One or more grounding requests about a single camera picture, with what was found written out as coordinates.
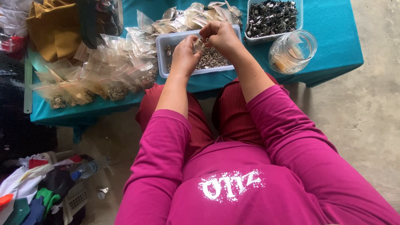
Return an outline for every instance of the woman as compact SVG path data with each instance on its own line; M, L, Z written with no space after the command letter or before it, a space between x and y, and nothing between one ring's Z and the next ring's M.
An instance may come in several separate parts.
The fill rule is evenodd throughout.
M188 36L165 85L140 105L144 133L115 224L400 224L229 24L210 22L200 35L238 75L215 102L220 136L186 92L201 58Z

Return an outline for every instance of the white paint splatter print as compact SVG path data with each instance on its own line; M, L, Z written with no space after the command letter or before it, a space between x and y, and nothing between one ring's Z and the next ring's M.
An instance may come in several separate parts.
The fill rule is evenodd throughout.
M260 179L257 169L242 175L239 171L232 173L221 173L202 179L199 183L199 189L203 191L204 197L210 200L224 202L224 195L221 194L222 188L226 192L226 199L233 203L239 200L239 197L249 188L264 187L263 180Z

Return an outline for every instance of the blue bottle cap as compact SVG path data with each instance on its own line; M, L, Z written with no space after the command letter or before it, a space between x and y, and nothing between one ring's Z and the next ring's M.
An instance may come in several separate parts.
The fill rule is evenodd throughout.
M73 173L71 173L71 179L72 179L73 181L76 181L76 180L79 179L79 177L80 177L81 175L82 175L82 173L81 173L80 171L73 172Z

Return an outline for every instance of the hand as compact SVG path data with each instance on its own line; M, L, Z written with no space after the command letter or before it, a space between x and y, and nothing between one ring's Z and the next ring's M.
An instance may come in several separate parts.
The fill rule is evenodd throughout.
M209 22L200 30L200 36L204 41L209 38L209 41L204 43L206 47L214 47L231 62L238 50L244 48L232 26L227 22Z
M203 52L193 54L193 43L196 40L197 36L191 34L176 46L172 55L170 76L183 76L189 80L203 54Z

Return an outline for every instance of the green cloth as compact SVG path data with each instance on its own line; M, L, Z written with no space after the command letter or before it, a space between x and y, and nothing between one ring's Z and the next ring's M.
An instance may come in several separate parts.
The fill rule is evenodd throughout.
M53 191L49 191L45 187L42 187L36 193L37 199L40 198L40 196L44 197L43 205L46 207L46 210L44 211L43 219L45 219L53 204L60 200L61 197L59 195L54 195Z
M12 213L4 222L4 225L20 225L30 213L28 200L26 198L16 199Z

